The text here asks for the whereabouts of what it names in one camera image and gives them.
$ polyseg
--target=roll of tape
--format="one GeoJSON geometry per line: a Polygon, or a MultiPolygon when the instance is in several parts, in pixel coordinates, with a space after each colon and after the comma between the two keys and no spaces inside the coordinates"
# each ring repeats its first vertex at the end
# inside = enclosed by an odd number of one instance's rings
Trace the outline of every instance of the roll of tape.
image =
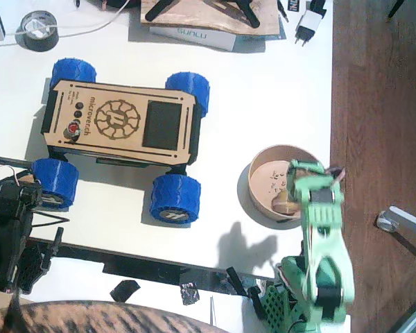
{"type": "Polygon", "coordinates": [[[21,31],[28,31],[23,35],[26,47],[32,51],[45,52],[51,50],[58,43],[57,20],[54,15],[44,10],[30,12],[20,24],[21,31]]]}

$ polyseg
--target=green robotic arm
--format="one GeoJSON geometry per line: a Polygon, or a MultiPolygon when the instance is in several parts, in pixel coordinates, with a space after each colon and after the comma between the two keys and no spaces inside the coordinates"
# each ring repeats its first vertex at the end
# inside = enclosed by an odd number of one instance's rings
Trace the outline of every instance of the green robotic arm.
{"type": "Polygon", "coordinates": [[[343,194],[320,163],[297,160],[288,168],[287,191],[300,205],[302,255],[283,258],[279,272],[286,289],[268,288],[262,303],[271,332],[320,332],[321,323],[343,323],[354,299],[352,263],[341,232],[343,194]],[[273,313],[271,305],[283,309],[273,313]]]}

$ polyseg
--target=white desk surface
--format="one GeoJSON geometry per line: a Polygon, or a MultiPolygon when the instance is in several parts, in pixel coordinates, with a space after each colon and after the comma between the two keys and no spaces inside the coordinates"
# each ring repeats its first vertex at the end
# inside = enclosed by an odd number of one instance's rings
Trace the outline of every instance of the white desk surface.
{"type": "MultiPolygon", "coordinates": [[[[22,297],[34,302],[50,300],[105,300],[112,301],[111,290],[130,277],[102,273],[103,264],[69,258],[53,258],[47,275],[34,285],[30,295],[22,297]]],[[[215,325],[230,333],[265,332],[249,298],[199,290],[200,299],[183,305],[180,287],[170,284],[135,279],[140,289],[126,301],[129,304],[173,312],[204,323],[215,325]],[[211,315],[211,297],[214,311],[211,315]]],[[[322,333],[349,333],[351,318],[343,324],[322,324],[322,333]]]]}
{"type": "MultiPolygon", "coordinates": [[[[59,25],[67,26],[105,21],[113,14],[81,2],[76,10],[71,0],[7,0],[0,1],[0,12],[8,32],[36,9],[51,11],[59,25]]],[[[304,8],[287,12],[288,39],[267,42],[265,53],[129,42],[128,12],[103,30],[60,39],[45,53],[0,47],[0,156],[31,161],[48,156],[40,134],[42,97],[60,58],[86,60],[95,66],[98,82],[119,85],[163,87],[175,72],[202,74],[211,83],[209,113],[202,120],[198,159],[187,169],[202,184],[199,219],[190,228],[171,228],[149,216],[152,181],[165,168],[107,166],[69,155],[80,180],[73,207],[61,213],[71,219],[63,225],[63,242],[190,266],[234,266],[273,278],[272,264],[300,252],[302,233],[298,224],[275,225],[254,209],[246,167],[274,144],[299,146],[329,164],[332,1],[326,8],[316,36],[303,48],[294,44],[294,34],[304,8]]],[[[0,179],[8,173],[0,169],[0,179]]],[[[35,217],[34,223],[40,222],[43,218],[35,217]]],[[[51,240],[56,228],[35,228],[31,236],[51,240]]]]}

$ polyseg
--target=wooden bowl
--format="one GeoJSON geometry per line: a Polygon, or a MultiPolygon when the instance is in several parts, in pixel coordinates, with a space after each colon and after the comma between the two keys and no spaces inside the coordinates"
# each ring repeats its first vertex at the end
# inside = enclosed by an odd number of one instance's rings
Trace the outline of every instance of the wooden bowl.
{"type": "Polygon", "coordinates": [[[254,206],[269,219],[280,221],[300,218],[300,212],[284,215],[271,208],[273,198],[286,189],[286,171],[291,160],[316,162],[312,154],[294,146],[271,146],[256,155],[248,171],[248,188],[254,206]]]}

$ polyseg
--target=blue wheel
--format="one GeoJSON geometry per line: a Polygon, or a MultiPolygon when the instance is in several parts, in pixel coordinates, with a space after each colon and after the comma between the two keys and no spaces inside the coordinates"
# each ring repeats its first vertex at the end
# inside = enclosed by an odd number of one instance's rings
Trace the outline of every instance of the blue wheel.
{"type": "Polygon", "coordinates": [[[153,182],[150,214],[168,223],[191,223],[198,219],[200,184],[182,175],[164,175],[153,182]]]}
{"type": "Polygon", "coordinates": [[[202,108],[202,117],[208,112],[209,82],[199,74],[180,72],[171,75],[165,83],[166,89],[181,90],[194,95],[202,108]]]}
{"type": "Polygon", "coordinates": [[[78,170],[74,165],[44,158],[33,162],[31,169],[43,187],[43,207],[63,209],[73,204],[78,181],[78,170]]]}
{"type": "Polygon", "coordinates": [[[96,82],[96,70],[89,63],[74,58],[65,58],[54,64],[49,87],[54,87],[61,79],[82,82],[96,82]]]}

